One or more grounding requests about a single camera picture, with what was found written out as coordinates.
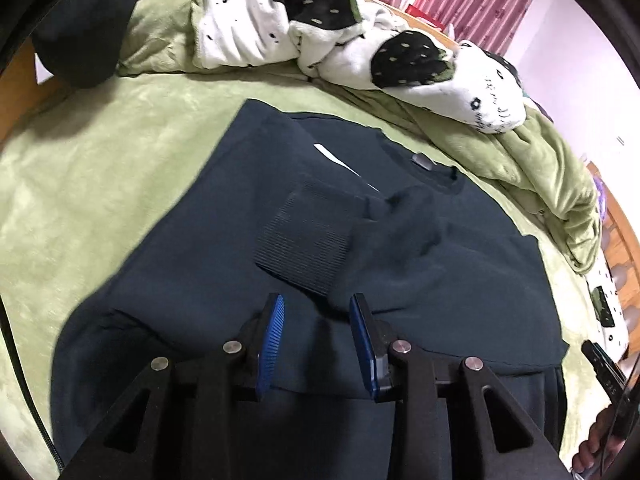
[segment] finger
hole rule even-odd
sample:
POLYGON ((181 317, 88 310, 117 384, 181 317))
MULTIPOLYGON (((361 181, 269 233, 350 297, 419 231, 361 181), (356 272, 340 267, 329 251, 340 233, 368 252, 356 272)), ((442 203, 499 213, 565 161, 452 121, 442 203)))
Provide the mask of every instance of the finger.
POLYGON ((587 441, 584 441, 580 446, 578 446, 578 455, 580 456, 580 462, 582 462, 585 469, 590 468, 595 463, 595 459, 589 450, 589 443, 587 441))
MULTIPOLYGON (((603 469, 602 471, 604 472, 607 469, 607 465, 606 465, 606 460, 605 463, 603 465, 603 469)), ((589 480, 600 480, 600 457, 598 457, 597 460, 593 460, 593 463, 589 466, 585 465, 584 469, 582 470, 582 472, 585 472, 586 470, 590 470, 591 471, 591 475, 589 476, 589 480)))
POLYGON ((606 471, 615 459, 616 459, 616 456, 614 454, 610 454, 609 456, 607 456, 604 461, 603 471, 606 471))
POLYGON ((571 467, 574 468, 574 471, 577 473, 581 473, 584 471, 584 465, 582 464, 582 461, 580 460, 580 455, 579 454, 575 454, 574 458, 571 460, 571 467))
POLYGON ((609 406, 596 416, 596 426, 599 428, 601 433, 605 428, 608 428, 611 425, 614 413, 615 411, 613 406, 609 406))
POLYGON ((589 428, 589 437, 587 442, 589 444, 589 451, 591 452, 591 454, 596 453, 597 450, 600 449, 600 439, 602 438, 602 433, 603 431, 598 427, 597 422, 592 424, 589 428))

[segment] wooden headboard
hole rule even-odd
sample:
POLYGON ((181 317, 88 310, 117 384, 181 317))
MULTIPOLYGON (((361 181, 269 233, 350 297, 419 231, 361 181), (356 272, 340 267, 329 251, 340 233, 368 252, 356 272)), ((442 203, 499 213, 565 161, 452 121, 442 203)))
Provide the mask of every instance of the wooden headboard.
MULTIPOLYGON (((592 162, 591 174, 600 177, 592 162)), ((604 255, 613 274, 626 271, 626 283, 618 291, 618 299, 632 330, 629 333, 629 353, 640 350, 640 242, 631 228, 620 204, 605 183, 607 217, 603 225, 604 255)))

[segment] black cable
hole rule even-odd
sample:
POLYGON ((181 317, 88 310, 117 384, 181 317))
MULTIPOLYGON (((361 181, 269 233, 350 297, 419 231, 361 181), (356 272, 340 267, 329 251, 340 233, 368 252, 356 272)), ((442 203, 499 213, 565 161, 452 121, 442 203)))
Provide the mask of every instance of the black cable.
MULTIPOLYGON (((640 352, 638 353, 638 357, 636 357, 636 362, 634 363, 633 368, 631 368, 631 373, 629 374, 629 377, 626 378, 625 387, 622 390, 623 396, 626 394, 626 391, 628 390, 628 387, 629 387, 629 383, 631 382, 631 378, 634 376, 634 373, 636 372, 636 368, 638 367, 638 361, 640 361, 640 352)), ((604 448, 602 449, 602 453, 600 456, 600 477, 601 478, 602 478, 602 474, 604 473, 604 459, 607 455, 607 444, 609 443, 609 439, 611 438, 611 434, 613 432, 613 425, 615 424, 616 419, 620 414, 620 406, 622 406, 622 404, 624 404, 623 397, 620 398, 620 401, 616 405, 616 411, 613 414, 613 419, 611 420, 611 425, 609 426, 609 431, 607 432, 607 439, 604 441, 604 448)))
POLYGON ((56 466, 58 466, 58 471, 62 473, 62 470, 65 468, 65 463, 62 462, 62 458, 60 457, 56 446, 53 445, 53 441, 47 432, 47 428, 44 427, 40 414, 38 413, 38 409, 33 402, 33 397, 31 397, 31 392, 27 385, 27 379, 24 377, 24 371, 22 370, 22 364, 20 363, 18 349, 15 347, 14 334, 11 331, 9 317, 7 316, 4 303, 2 302, 2 296, 0 296, 0 330, 2 330, 2 337, 4 338, 6 349, 9 352, 9 359, 11 359, 15 378, 18 380, 18 384, 20 385, 20 391, 22 392, 24 402, 27 403, 27 407, 29 408, 31 416, 38 427, 38 431, 40 432, 44 443, 47 445, 47 448, 49 448, 49 452, 51 453, 53 460, 55 460, 56 466))

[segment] red object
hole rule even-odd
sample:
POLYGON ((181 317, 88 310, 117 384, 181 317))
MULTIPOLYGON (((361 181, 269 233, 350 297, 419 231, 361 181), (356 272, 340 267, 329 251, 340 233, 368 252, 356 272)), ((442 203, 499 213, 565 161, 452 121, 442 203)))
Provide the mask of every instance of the red object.
POLYGON ((414 7, 412 5, 409 5, 406 8, 405 12, 407 14, 413 16, 414 18, 422 18, 424 20, 427 20, 431 25, 433 25, 435 28, 437 28, 439 30, 444 30, 444 25, 442 25, 442 23, 440 23, 438 20, 434 20, 428 14, 425 14, 420 9, 418 9, 418 7, 414 7))

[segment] white wall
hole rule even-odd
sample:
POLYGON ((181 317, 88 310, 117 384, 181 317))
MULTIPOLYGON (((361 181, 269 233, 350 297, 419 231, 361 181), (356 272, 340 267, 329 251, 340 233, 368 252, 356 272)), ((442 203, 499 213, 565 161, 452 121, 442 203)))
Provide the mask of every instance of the white wall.
POLYGON ((600 169, 640 237, 640 89, 609 40, 573 0, 534 0, 505 58, 575 154, 600 169))

